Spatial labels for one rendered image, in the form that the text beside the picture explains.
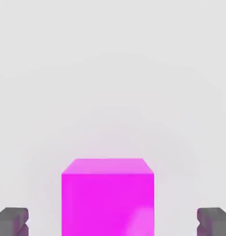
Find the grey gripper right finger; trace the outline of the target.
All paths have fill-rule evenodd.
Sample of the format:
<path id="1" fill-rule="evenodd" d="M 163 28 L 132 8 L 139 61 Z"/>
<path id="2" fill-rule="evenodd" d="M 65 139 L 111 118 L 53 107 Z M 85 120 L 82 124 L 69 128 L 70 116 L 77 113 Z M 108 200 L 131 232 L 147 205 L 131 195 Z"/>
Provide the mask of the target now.
<path id="1" fill-rule="evenodd" d="M 226 236 L 226 212 L 221 208 L 198 208 L 197 219 L 197 236 Z"/>

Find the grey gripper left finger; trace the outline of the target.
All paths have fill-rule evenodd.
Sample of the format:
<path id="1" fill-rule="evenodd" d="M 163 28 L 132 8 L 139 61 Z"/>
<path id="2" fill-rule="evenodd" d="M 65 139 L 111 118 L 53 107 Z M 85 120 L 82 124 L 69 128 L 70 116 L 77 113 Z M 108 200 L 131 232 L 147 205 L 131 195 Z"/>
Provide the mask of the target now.
<path id="1" fill-rule="evenodd" d="M 23 207 L 6 207 L 0 212 L 0 236 L 29 236 L 26 222 L 29 211 Z"/>

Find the small magenta cube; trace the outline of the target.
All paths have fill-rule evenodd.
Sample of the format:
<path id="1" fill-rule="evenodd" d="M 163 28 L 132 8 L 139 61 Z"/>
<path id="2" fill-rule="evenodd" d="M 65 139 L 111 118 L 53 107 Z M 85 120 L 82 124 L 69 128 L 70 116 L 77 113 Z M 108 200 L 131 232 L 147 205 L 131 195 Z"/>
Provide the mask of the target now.
<path id="1" fill-rule="evenodd" d="M 154 172 L 141 158 L 75 159 L 61 198 L 62 236 L 155 236 Z"/>

